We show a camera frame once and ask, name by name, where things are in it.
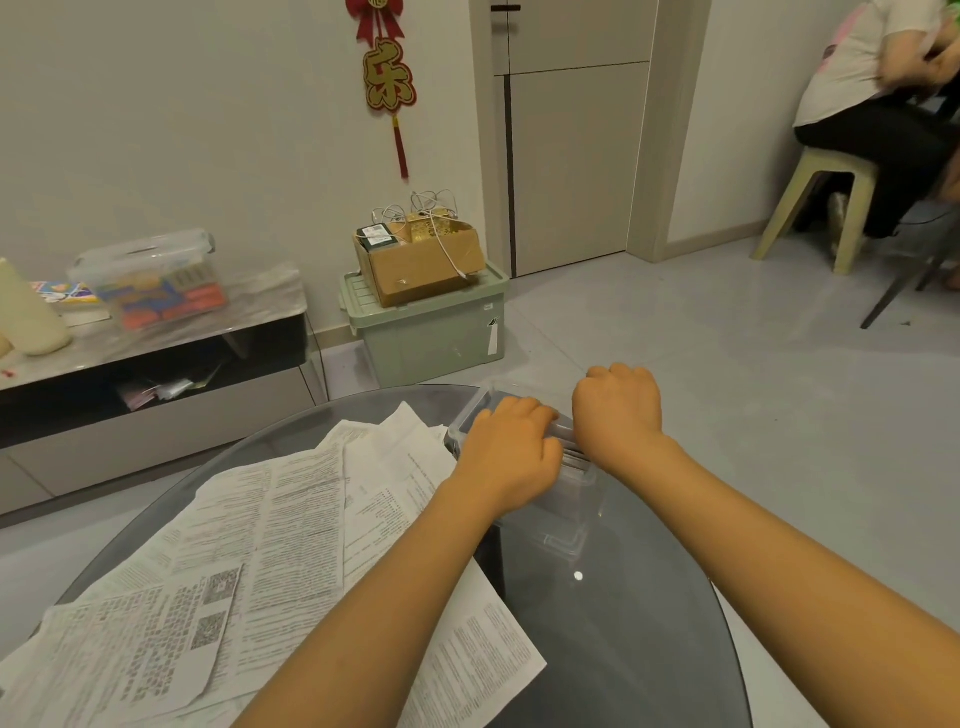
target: clear plastic storage box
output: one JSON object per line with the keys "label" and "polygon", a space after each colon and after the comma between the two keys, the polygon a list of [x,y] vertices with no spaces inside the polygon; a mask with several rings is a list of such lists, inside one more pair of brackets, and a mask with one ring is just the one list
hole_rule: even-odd
{"label": "clear plastic storage box", "polygon": [[227,304],[206,231],[175,232],[87,251],[68,271],[89,286],[124,328],[139,330]]}
{"label": "clear plastic storage box", "polygon": [[587,543],[590,528],[603,510],[606,489],[604,479],[598,478],[597,468],[573,438],[573,421],[564,414],[564,410],[569,409],[569,397],[505,379],[490,381],[454,420],[446,435],[446,445],[459,456],[477,415],[485,409],[496,409],[505,397],[536,397],[561,413],[560,419],[548,428],[547,435],[564,444],[564,464],[560,477],[549,491],[526,508],[507,515],[501,523],[523,531],[566,559],[577,559]]}

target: white wall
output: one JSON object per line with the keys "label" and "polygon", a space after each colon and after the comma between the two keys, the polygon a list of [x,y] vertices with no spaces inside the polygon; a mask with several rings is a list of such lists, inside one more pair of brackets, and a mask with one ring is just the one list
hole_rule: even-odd
{"label": "white wall", "polygon": [[221,268],[283,259],[317,328],[374,206],[455,190],[485,238],[468,0],[406,3],[419,102],[364,100],[343,0],[13,3],[0,25],[0,255],[59,279],[86,249],[203,227]]}
{"label": "white wall", "polygon": [[671,242],[768,218],[797,160],[797,105],[856,0],[713,0]]}

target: qr code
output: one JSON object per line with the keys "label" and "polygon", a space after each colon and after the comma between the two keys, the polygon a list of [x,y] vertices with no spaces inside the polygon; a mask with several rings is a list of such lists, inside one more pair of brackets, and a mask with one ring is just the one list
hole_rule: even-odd
{"label": "qr code", "polygon": [[221,612],[217,615],[210,615],[197,622],[197,632],[193,636],[193,643],[190,649],[200,649],[208,644],[214,644],[220,639],[220,632],[224,627],[224,620],[227,619],[227,613]]}
{"label": "qr code", "polygon": [[204,592],[204,606],[212,604],[221,599],[229,599],[233,596],[233,590],[237,586],[237,569],[231,571],[221,571],[215,573],[206,582],[206,591]]}

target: red chinese knot ornament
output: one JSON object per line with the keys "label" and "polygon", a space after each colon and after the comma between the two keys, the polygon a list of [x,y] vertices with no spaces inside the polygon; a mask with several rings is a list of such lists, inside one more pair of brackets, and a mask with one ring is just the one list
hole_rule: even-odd
{"label": "red chinese knot ornament", "polygon": [[401,106],[412,107],[417,102],[417,90],[413,72],[403,62],[403,48],[397,40],[404,37],[396,20],[403,12],[403,0],[347,0],[347,10],[352,17],[360,18],[357,40],[367,41],[372,48],[363,58],[367,105],[393,116],[400,176],[407,180],[410,172],[396,113]]}

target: paper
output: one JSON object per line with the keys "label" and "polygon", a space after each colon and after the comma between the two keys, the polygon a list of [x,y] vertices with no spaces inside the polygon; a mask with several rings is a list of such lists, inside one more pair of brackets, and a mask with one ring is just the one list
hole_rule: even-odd
{"label": "paper", "polygon": [[170,573],[172,554],[180,540],[184,514],[167,523],[133,556],[92,584],[77,602],[102,599],[154,586]]}
{"label": "paper", "polygon": [[446,425],[437,425],[436,427],[429,427],[430,434],[437,438],[437,442],[441,445],[446,439],[446,433],[449,430],[449,427]]}
{"label": "paper", "polygon": [[368,425],[367,423],[352,423],[350,420],[341,420],[333,426],[324,441],[317,445],[317,449],[328,448],[331,445],[340,445],[341,447],[354,440],[359,440],[372,432],[376,432],[378,425]]}
{"label": "paper", "polygon": [[348,445],[345,453],[349,496],[369,497],[395,484],[413,502],[416,515],[457,465],[453,455],[440,445],[436,434],[430,432],[406,403],[374,434]]}
{"label": "paper", "polygon": [[222,475],[198,493],[172,572],[222,558],[249,565],[210,684],[191,710],[262,688],[343,592],[339,446]]}
{"label": "paper", "polygon": [[183,713],[173,720],[167,720],[154,725],[163,725],[164,728],[229,728],[233,721],[240,717],[247,706],[255,698],[256,693],[235,697],[217,705],[211,705],[208,708],[201,708],[199,711]]}
{"label": "paper", "polygon": [[352,503],[347,510],[344,592],[356,586],[416,519],[413,503],[396,488],[384,488]]}
{"label": "paper", "polygon": [[350,472],[347,466],[346,447],[357,440],[363,440],[367,436],[377,431],[378,425],[367,425],[366,423],[352,423],[349,420],[342,420],[337,423],[333,429],[324,437],[324,441],[317,445],[317,449],[340,446],[344,450],[344,489],[346,493],[345,506],[350,507],[353,503],[354,493],[351,489]]}
{"label": "paper", "polygon": [[242,565],[47,610],[0,725],[113,726],[188,705],[206,685]]}
{"label": "paper", "polygon": [[546,662],[470,560],[427,647],[399,728],[482,728]]}

